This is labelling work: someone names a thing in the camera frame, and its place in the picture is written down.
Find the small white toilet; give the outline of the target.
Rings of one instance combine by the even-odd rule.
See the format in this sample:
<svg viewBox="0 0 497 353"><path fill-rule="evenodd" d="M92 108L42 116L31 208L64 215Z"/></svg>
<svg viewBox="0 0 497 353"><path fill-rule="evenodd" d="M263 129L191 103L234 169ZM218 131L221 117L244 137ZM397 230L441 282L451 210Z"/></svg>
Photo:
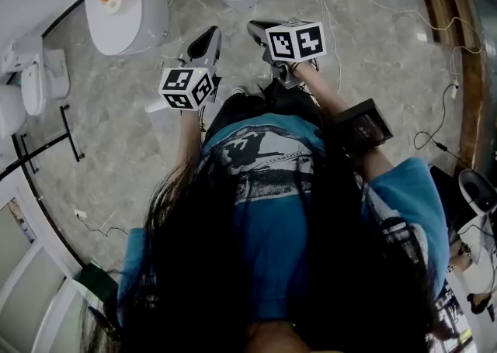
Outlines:
<svg viewBox="0 0 497 353"><path fill-rule="evenodd" d="M21 92L26 112L39 116L52 99L64 99L70 91L66 53L43 50L21 74Z"/></svg>

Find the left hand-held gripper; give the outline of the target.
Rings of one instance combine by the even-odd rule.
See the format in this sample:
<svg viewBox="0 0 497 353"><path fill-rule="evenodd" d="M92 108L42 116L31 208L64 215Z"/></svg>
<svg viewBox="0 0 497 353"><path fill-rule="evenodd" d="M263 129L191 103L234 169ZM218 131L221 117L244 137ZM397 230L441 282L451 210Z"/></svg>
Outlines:
<svg viewBox="0 0 497 353"><path fill-rule="evenodd" d="M217 62L221 53L221 30L211 26L189 46L189 57L175 59L174 66L165 67L158 86L159 95L170 109L197 111L214 97L221 77Z"/></svg>

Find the black box on forearm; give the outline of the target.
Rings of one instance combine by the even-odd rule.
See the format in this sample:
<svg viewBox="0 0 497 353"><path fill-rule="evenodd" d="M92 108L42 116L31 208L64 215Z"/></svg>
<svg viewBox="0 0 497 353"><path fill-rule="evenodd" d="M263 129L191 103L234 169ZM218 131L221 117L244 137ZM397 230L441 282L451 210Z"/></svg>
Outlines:
<svg viewBox="0 0 497 353"><path fill-rule="evenodd" d="M393 137L373 99L341 112L334 118L334 124L344 147L349 151L368 151Z"/></svg>

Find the white wall box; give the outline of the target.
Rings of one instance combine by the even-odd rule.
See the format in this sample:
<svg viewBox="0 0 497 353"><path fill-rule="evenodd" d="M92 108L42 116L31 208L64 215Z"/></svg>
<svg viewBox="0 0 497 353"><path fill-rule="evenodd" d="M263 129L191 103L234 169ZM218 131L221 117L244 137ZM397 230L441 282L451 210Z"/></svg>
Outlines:
<svg viewBox="0 0 497 353"><path fill-rule="evenodd" d="M14 73L28 68L42 53L41 36L21 36L13 40L0 57L2 73Z"/></svg>

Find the person's left forearm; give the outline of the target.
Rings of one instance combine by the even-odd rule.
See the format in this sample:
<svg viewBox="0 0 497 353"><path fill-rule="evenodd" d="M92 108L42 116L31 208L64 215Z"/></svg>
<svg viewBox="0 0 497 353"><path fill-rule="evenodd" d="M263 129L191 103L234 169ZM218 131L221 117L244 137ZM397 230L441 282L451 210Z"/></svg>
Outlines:
<svg viewBox="0 0 497 353"><path fill-rule="evenodd" d="M200 132L200 115L198 111L182 111L180 115L179 148L176 168L184 171L192 162L198 161L202 147Z"/></svg>

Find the person's black trousers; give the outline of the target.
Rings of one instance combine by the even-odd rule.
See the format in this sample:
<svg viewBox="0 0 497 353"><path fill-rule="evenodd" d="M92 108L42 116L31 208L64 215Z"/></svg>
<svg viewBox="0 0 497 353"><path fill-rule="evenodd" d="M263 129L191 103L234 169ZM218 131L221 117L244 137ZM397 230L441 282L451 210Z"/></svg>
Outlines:
<svg viewBox="0 0 497 353"><path fill-rule="evenodd" d="M273 81L263 89L262 96L235 93L222 105L206 132L205 143L226 126L265 114L298 116L322 127L321 110L310 95L299 88L286 89Z"/></svg>

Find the curved wooden step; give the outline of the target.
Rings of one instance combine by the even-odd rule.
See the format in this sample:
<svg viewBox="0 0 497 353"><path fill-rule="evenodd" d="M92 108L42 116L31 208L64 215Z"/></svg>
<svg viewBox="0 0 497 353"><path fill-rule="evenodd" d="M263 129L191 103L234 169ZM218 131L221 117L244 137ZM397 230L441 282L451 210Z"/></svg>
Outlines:
<svg viewBox="0 0 497 353"><path fill-rule="evenodd" d="M459 159L455 172L475 167L480 157L482 109L486 78L486 53L477 30L472 0L424 0L437 43L451 48L453 63L460 63L457 80L462 84L462 122Z"/></svg>

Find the person's right forearm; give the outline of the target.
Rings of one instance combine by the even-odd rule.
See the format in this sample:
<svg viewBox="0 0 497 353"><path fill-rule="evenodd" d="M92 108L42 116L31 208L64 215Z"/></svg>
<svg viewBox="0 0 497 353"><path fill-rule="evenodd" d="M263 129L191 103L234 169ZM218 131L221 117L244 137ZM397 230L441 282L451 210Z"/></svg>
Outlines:
<svg viewBox="0 0 497 353"><path fill-rule="evenodd" d="M328 85L314 67L303 73L293 73L293 75L306 84L328 118L335 117L349 109L349 105ZM393 169L392 163L377 147L366 151L364 154L356 155L354 160L361 176L367 182Z"/></svg>

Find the white framed glass door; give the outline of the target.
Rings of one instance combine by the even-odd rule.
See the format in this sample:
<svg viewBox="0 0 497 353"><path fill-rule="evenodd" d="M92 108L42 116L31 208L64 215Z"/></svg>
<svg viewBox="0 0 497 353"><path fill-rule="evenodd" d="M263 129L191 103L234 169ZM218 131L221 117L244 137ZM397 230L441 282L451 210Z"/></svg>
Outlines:
<svg viewBox="0 0 497 353"><path fill-rule="evenodd" d="M31 353L51 300L81 269L30 187L0 185L0 353Z"/></svg>

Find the person's blue printed T-shirt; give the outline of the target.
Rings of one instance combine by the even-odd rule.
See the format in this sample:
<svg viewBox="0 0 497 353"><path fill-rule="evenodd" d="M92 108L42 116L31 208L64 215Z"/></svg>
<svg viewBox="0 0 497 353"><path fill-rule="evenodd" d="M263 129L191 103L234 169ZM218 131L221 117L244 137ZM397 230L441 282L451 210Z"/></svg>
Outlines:
<svg viewBox="0 0 497 353"><path fill-rule="evenodd" d="M290 316L287 298L305 291L303 275L307 226L304 205L308 196L290 191L291 163L309 153L301 139L316 127L297 116L267 113L236 122L215 136L216 143L232 143L240 133L243 154L261 163L269 159L269 139L276 139L277 169L262 173L262 186L255 197L235 204L235 229L241 234L243 260L252 273L253 320L285 320ZM276 180L276 171L283 173ZM383 223L387 232L399 237L411 234L419 245L433 280L422 307L426 326L436 320L435 299L440 293L449 261L445 216L429 166L411 157L370 182L368 200L361 210L364 225Z"/></svg>

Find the large white closed toilet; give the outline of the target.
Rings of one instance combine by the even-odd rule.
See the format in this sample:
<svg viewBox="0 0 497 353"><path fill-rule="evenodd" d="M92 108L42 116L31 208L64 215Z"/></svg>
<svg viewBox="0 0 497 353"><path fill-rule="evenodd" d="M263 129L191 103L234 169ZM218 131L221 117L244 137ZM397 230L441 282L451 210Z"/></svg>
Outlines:
<svg viewBox="0 0 497 353"><path fill-rule="evenodd" d="M122 0L113 15L105 2L85 0L85 11L93 43L107 56L139 53L169 35L169 0Z"/></svg>

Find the dark green mat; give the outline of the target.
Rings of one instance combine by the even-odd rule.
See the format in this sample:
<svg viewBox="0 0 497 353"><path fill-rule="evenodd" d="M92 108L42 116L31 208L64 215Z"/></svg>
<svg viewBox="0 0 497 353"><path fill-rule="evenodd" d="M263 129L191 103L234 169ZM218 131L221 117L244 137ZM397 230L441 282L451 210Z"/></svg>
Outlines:
<svg viewBox="0 0 497 353"><path fill-rule="evenodd" d="M103 303L116 302L118 285L110 274L93 263L87 264L75 281L87 288Z"/></svg>

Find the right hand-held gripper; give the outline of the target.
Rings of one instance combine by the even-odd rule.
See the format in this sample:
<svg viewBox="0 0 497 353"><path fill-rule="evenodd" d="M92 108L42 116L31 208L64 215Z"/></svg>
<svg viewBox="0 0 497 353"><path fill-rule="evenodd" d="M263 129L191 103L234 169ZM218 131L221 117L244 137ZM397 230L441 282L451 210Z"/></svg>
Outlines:
<svg viewBox="0 0 497 353"><path fill-rule="evenodd" d="M293 75L292 64L315 61L325 55L322 22L296 20L279 25L275 20L250 20L248 34L260 47L268 47L273 77L286 89L301 81Z"/></svg>

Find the black metal rack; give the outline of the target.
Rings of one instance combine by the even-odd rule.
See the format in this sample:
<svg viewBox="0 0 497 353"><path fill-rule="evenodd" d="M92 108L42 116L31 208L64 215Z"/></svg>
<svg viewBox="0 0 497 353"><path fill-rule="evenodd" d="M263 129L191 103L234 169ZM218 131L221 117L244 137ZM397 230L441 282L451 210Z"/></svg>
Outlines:
<svg viewBox="0 0 497 353"><path fill-rule="evenodd" d="M64 133L54 138L53 140L49 141L48 143L42 145L41 147L38 147L34 151L27 150L27 146L25 145L25 140L24 140L26 134L24 133L20 136L21 144L25 153L20 155L17 160L9 164L4 171L0 172L0 182L3 179L5 179L8 175L12 174L16 169L21 168L26 163L32 165L33 159L35 157L37 157L39 154L43 153L44 151L48 150L49 148L52 148L56 144L59 144L63 140L68 140L76 162L80 162L82 159L85 158L85 154L83 152L78 151L75 139L73 137L71 128L69 126L67 112L70 108L71 107L69 104L65 104L59 107L61 113L61 119L64 125Z"/></svg>

